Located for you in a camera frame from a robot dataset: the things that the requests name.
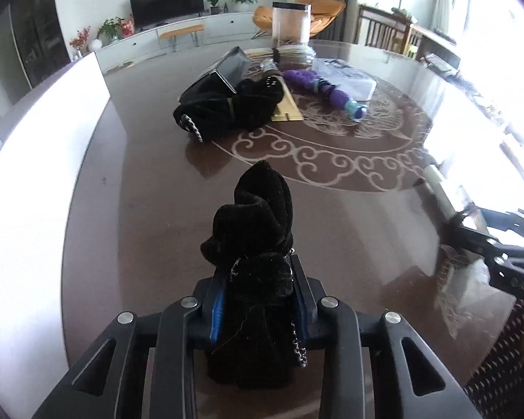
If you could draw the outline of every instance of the black patterned fabric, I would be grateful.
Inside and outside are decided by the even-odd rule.
[[[524,302],[517,301],[497,342],[464,388],[484,419],[503,419],[524,387],[523,335]]]

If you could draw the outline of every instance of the orange chair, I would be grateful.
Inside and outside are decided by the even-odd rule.
[[[336,0],[297,0],[297,3],[311,5],[311,37],[318,35],[330,25],[345,8],[343,1]],[[264,33],[271,35],[272,12],[273,8],[267,6],[258,6],[256,8],[253,22],[260,29],[253,39],[262,36]]]

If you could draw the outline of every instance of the chair leg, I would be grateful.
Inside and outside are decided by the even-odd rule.
[[[270,33],[268,33],[266,30],[262,30],[260,28],[251,39],[258,39],[258,38],[260,38],[261,36],[264,36],[264,35],[270,35]]]

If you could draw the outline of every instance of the plastic case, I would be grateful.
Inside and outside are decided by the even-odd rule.
[[[357,102],[369,101],[373,97],[377,82],[365,72],[355,69],[344,60],[316,58],[312,64],[323,78],[345,91]]]

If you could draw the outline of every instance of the wooden stool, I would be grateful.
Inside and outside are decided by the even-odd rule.
[[[193,25],[191,27],[179,28],[178,30],[168,31],[159,36],[159,39],[171,39],[173,52],[176,52],[176,37],[190,33],[194,46],[199,47],[198,32],[204,31],[204,25]]]

